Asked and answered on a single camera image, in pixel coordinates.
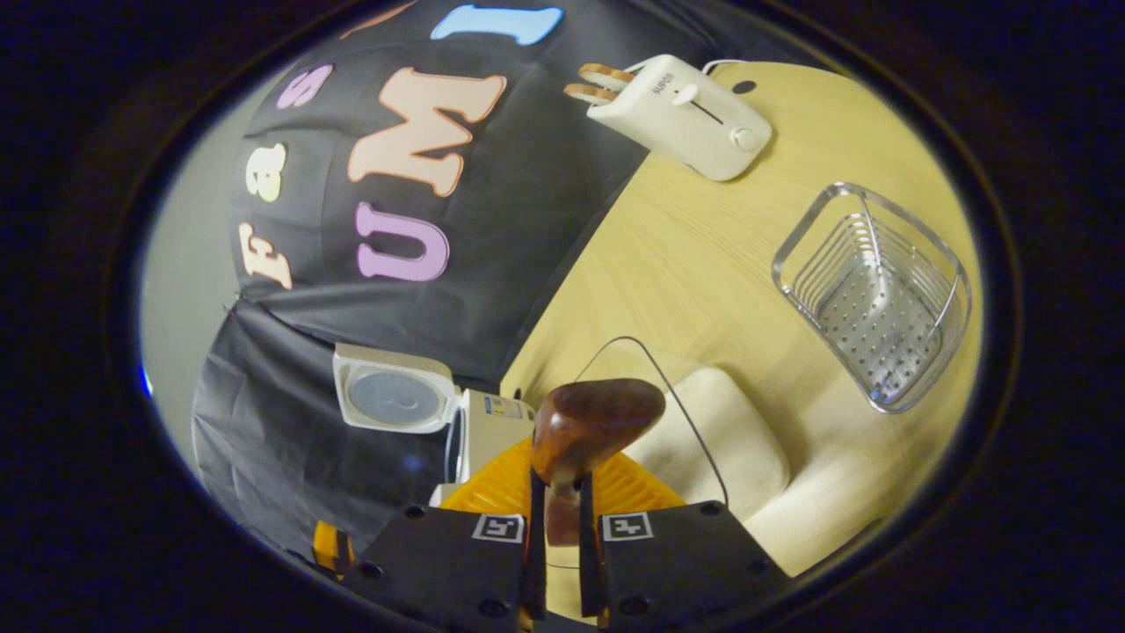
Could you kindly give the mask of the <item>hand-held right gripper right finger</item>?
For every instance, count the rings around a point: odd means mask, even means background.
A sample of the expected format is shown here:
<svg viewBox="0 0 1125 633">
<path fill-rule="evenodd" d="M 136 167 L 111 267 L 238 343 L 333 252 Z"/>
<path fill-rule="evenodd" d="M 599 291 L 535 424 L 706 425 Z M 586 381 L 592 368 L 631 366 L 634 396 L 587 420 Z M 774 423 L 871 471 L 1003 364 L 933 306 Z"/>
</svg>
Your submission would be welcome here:
<svg viewBox="0 0 1125 633">
<path fill-rule="evenodd" d="M 716 499 L 685 501 L 629 456 L 580 485 L 580 608 L 602 630 L 724 630 L 792 579 Z"/>
</svg>

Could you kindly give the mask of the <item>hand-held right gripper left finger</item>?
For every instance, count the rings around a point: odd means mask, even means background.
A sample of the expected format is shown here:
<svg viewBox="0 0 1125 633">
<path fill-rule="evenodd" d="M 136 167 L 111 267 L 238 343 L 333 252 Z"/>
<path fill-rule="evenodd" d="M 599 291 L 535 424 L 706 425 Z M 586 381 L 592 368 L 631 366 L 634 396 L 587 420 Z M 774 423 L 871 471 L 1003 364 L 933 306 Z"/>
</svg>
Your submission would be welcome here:
<svg viewBox="0 0 1125 633">
<path fill-rule="evenodd" d="M 531 622 L 546 608 L 542 483 L 518 441 L 435 507 L 405 507 L 343 586 L 417 622 Z"/>
</svg>

